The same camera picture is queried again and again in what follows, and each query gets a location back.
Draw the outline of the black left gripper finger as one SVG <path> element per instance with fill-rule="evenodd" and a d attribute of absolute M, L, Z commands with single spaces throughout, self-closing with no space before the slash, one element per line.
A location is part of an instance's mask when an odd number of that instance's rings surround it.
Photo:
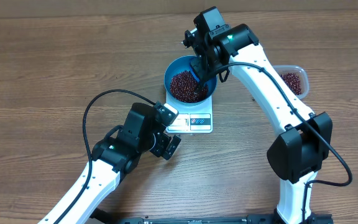
<path fill-rule="evenodd" d="M 180 135 L 174 135 L 173 137 L 171 137 L 169 139 L 168 145 L 165 147 L 163 151 L 162 157 L 165 160 L 171 159 L 180 142 L 181 142 Z"/>
<path fill-rule="evenodd" d="M 154 108 L 156 110 L 155 119 L 165 127 L 173 124 L 179 115 L 178 110 L 168 103 L 161 104 L 157 101 Z"/>

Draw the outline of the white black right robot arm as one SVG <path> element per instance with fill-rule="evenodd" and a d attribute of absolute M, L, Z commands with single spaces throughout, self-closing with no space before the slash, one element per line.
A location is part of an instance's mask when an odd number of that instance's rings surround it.
<path fill-rule="evenodd" d="M 267 223 L 332 223 L 331 215 L 317 215 L 310 209 L 311 188 L 329 154 L 331 118 L 315 114 L 287 87 L 245 24 L 198 24 L 185 32 L 183 45 L 198 57 L 192 69 L 201 83 L 225 79 L 222 72 L 233 74 L 273 127 L 276 139 L 267 159 L 280 178 L 280 199 Z"/>

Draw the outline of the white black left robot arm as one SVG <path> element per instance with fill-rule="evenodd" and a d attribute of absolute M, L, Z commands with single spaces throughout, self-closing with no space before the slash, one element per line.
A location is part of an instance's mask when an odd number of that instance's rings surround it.
<path fill-rule="evenodd" d="M 97 142 L 83 172 L 41 223 L 85 223 L 138 165 L 143 153 L 169 160 L 181 139 L 164 133 L 179 112 L 168 103 L 134 103 L 123 125 Z"/>

